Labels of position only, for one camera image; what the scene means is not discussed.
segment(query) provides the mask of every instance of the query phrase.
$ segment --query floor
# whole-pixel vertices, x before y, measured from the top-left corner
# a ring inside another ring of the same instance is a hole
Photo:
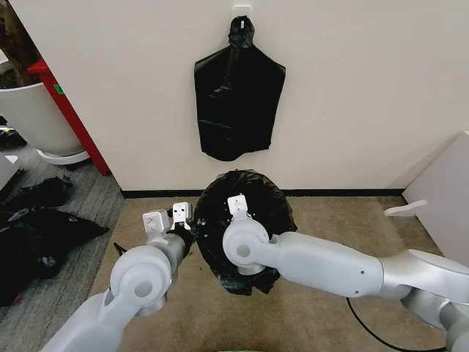
[[[142,213],[196,198],[127,199],[96,276],[92,294],[109,285],[118,258],[111,245],[131,248],[145,242]],[[402,250],[439,254],[416,218],[386,218],[383,210],[403,205],[401,197],[289,198],[298,232],[343,243],[366,254],[387,257]],[[320,268],[304,268],[307,271]],[[342,297],[280,279],[268,295],[228,294],[217,282],[196,245],[179,270],[165,307],[136,318],[125,330],[121,352],[256,351],[389,352],[353,318]],[[398,301],[352,300],[378,336],[401,348],[438,348],[444,333],[411,315]]]
[[[3,197],[11,197],[20,187],[32,186],[47,177],[67,175],[74,192],[59,209],[110,229],[73,250],[56,277],[32,283],[17,306],[0,307],[0,351],[38,351],[88,297],[123,198],[115,179],[101,176],[91,163],[71,172],[45,163],[29,146],[2,152],[19,156],[24,165],[24,171],[12,180],[10,194],[2,193]]]

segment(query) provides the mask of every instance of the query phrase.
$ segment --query black cable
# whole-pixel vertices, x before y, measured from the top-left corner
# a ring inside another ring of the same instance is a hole
[[[373,331],[371,331],[368,326],[365,325],[365,323],[358,317],[357,313],[352,307],[352,302],[350,302],[350,298],[346,297],[347,304],[349,305],[350,311],[352,312],[353,316],[355,319],[360,323],[360,325],[368,332],[370,335],[372,335],[376,340],[381,342],[384,346],[387,346],[389,348],[392,348],[393,350],[400,351],[400,352],[444,352],[446,351],[446,347],[440,347],[440,348],[433,348],[431,350],[408,350],[406,348],[400,348],[396,347],[385,340],[381,339],[379,336],[377,336]]]

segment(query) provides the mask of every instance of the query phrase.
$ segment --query baseboard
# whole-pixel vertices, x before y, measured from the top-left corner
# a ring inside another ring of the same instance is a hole
[[[404,188],[384,189],[283,189],[288,197],[395,197],[402,195]],[[160,191],[122,191],[125,199],[157,197],[197,197],[201,189],[165,189]]]

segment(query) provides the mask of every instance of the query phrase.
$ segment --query green object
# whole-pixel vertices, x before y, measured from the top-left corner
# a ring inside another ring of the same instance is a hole
[[[54,84],[53,87],[56,89],[56,92],[58,92],[59,94],[65,94],[60,84]]]

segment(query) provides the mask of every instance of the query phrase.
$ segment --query gray carpet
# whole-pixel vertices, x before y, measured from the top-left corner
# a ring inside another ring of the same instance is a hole
[[[48,177],[67,175],[74,191],[70,201],[59,209],[110,229],[69,253],[56,277],[33,282],[18,305],[0,307],[0,351],[37,351],[88,297],[123,198],[115,179],[101,176],[90,162],[71,172],[42,161],[29,146],[2,152],[19,156],[24,166],[24,171],[12,180],[10,193],[3,197],[11,197],[20,187]]]

